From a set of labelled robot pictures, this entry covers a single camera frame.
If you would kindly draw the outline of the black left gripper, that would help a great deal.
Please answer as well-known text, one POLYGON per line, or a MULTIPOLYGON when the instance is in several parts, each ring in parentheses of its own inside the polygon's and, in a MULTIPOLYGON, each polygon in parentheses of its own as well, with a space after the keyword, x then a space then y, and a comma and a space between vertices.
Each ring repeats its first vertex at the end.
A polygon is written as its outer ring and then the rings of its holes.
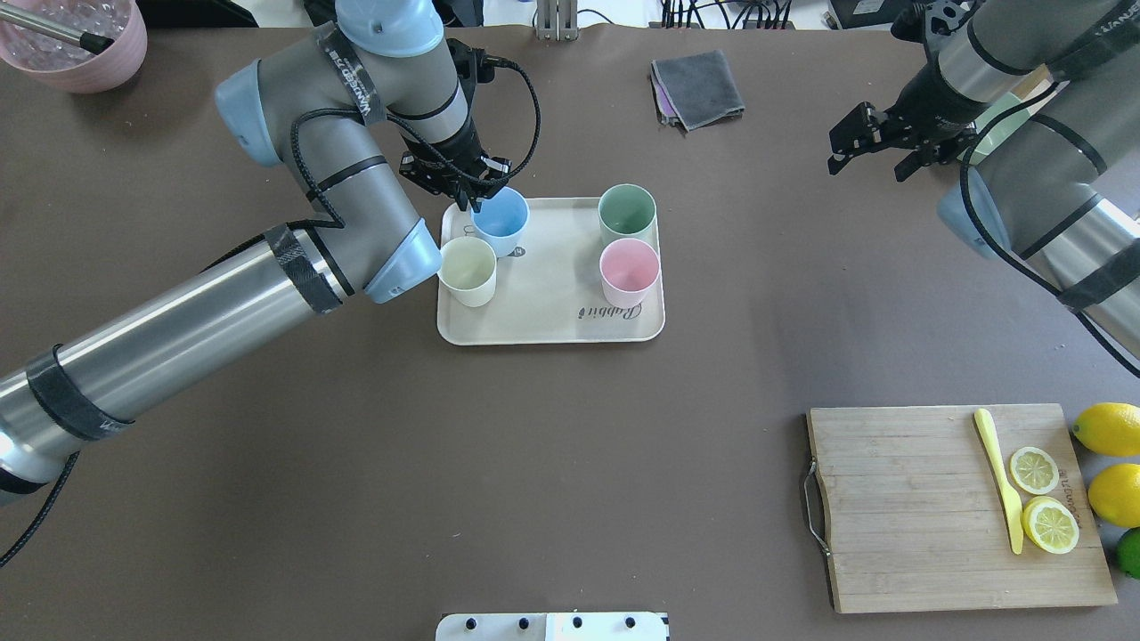
POLYGON ((473 204, 482 206, 508 185, 508 159, 488 157, 471 117, 447 141, 427 141, 415 127, 422 123, 399 117, 407 146, 399 164, 404 179, 433 195, 453 198, 465 212, 472 211, 473 204))

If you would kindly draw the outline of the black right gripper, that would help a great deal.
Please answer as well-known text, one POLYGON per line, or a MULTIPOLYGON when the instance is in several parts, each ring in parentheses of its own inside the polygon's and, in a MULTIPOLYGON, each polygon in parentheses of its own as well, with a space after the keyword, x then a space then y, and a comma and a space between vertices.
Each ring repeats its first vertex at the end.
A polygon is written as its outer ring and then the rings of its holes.
POLYGON ((928 62, 901 89, 899 98, 886 113, 870 102, 860 102, 829 133, 829 175, 839 175, 850 159, 888 149, 912 149, 894 167, 896 182, 905 182, 917 170, 948 164, 964 148, 956 139, 982 114, 982 103, 966 98, 928 62))

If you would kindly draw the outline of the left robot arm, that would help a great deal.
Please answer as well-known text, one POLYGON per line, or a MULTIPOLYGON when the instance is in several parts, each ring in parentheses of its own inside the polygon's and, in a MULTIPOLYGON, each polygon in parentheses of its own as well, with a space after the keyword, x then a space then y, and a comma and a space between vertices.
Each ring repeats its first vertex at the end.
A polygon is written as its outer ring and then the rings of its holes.
POLYGON ((227 78, 225 125, 261 167, 287 167, 309 210, 5 378, 3 503, 302 320, 435 275, 440 250, 402 179, 461 208, 508 182, 471 114, 477 84, 506 65, 445 36, 430 1, 337 1, 333 21, 227 78))

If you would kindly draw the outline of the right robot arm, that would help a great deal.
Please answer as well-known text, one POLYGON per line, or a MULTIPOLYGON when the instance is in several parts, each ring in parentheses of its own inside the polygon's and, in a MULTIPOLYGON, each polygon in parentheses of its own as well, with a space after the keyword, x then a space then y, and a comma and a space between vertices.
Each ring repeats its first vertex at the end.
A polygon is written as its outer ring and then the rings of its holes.
POLYGON ((1094 187, 1137 149, 1135 1, 917 1, 891 35, 925 67, 888 109, 862 102, 826 162, 907 151, 905 180, 960 161, 938 216, 1045 289, 1137 373, 1137 221, 1094 187))

